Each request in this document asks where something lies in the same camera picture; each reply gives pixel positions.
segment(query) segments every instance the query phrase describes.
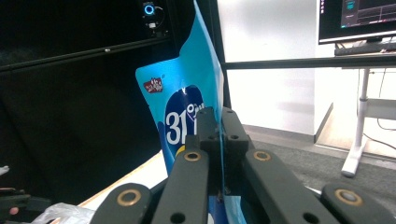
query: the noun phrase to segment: monitor screen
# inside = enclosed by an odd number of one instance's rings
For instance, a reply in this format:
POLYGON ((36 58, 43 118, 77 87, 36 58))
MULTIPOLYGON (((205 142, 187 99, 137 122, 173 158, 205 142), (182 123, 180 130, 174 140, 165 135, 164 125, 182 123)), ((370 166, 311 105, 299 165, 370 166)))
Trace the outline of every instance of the monitor screen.
POLYGON ((319 0, 318 13, 319 44, 396 34, 396 0, 319 0))

